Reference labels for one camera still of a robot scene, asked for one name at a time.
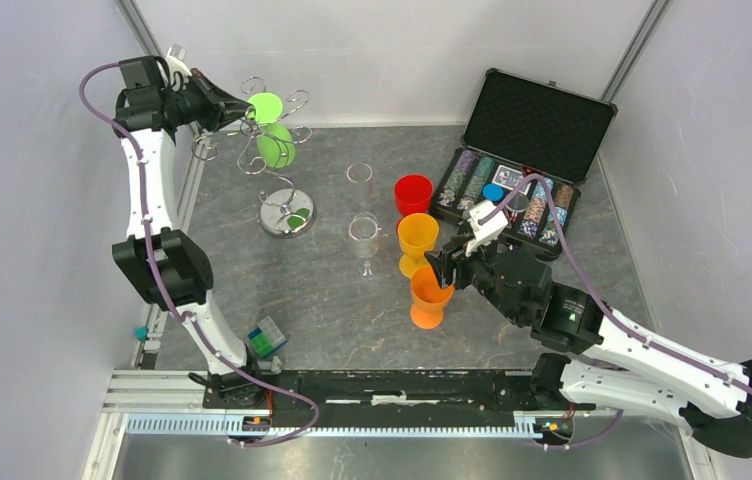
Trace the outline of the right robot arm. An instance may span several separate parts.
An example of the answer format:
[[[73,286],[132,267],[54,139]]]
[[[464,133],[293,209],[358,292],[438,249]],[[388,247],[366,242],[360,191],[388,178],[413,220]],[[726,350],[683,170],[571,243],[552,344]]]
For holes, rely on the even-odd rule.
[[[543,408],[608,406],[690,432],[707,448],[752,457],[752,359],[724,362],[669,341],[587,292],[554,281],[524,250],[472,254],[466,236],[424,258],[440,287],[471,287],[546,347],[529,380]]]

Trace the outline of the red plastic wine glass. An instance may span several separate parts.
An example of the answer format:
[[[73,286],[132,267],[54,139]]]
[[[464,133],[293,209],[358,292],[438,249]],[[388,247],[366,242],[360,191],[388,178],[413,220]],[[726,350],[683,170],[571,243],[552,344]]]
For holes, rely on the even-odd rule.
[[[395,206],[402,217],[427,213],[434,193],[432,182],[419,174],[401,177],[394,186]]]

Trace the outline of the yellow plastic wine glass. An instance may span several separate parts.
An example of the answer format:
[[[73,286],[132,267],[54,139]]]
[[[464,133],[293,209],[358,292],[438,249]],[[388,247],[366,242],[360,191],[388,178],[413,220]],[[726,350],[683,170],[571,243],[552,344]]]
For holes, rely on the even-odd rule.
[[[398,223],[397,235],[403,253],[398,265],[406,278],[411,279],[418,270],[429,266],[425,253],[434,249],[439,233],[438,221],[425,213],[410,214]]]

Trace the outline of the clear wine glass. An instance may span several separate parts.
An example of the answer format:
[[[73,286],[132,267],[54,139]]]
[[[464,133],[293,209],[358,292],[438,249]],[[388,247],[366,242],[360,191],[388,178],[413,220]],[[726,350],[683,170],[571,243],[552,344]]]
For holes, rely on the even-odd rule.
[[[377,217],[371,212],[356,214],[347,227],[347,239],[355,256],[353,268],[362,278],[373,278],[377,274],[380,249],[380,227]]]

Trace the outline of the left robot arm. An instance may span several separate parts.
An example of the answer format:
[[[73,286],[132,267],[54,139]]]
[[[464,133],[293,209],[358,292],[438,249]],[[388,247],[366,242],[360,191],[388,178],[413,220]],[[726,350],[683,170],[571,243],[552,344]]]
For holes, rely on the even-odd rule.
[[[130,173],[130,220],[112,257],[148,304],[171,313],[207,362],[191,380],[207,393],[254,407],[268,386],[255,357],[224,324],[213,297],[214,275],[202,248],[177,218],[173,158],[177,130],[196,123],[214,133],[242,119],[250,104],[210,82],[199,70],[175,68],[160,56],[119,62],[125,83],[113,116]]]

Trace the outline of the clear flute glass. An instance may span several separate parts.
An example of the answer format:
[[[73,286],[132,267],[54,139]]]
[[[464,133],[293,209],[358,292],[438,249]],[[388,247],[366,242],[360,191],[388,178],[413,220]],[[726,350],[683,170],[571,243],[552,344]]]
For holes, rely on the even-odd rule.
[[[374,199],[372,167],[363,162],[351,164],[346,169],[346,177],[352,185],[355,200],[350,221],[369,219],[379,226],[378,217],[371,211]]]

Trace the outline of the orange plastic wine glass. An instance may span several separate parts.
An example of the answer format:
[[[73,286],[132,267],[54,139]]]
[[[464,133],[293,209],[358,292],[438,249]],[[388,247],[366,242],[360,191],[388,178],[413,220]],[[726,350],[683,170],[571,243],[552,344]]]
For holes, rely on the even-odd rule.
[[[418,269],[410,280],[410,318],[421,329],[434,329],[444,318],[444,310],[454,294],[452,285],[442,288],[431,267]]]

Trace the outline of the green plastic wine glass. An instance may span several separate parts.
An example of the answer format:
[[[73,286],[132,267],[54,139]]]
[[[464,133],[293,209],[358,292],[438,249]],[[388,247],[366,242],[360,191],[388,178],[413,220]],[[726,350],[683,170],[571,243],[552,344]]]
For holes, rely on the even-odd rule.
[[[295,159],[296,147],[290,131],[279,123],[284,110],[282,99],[262,92],[252,95],[248,102],[254,107],[249,118],[258,128],[255,141],[259,156],[268,168],[287,167]]]

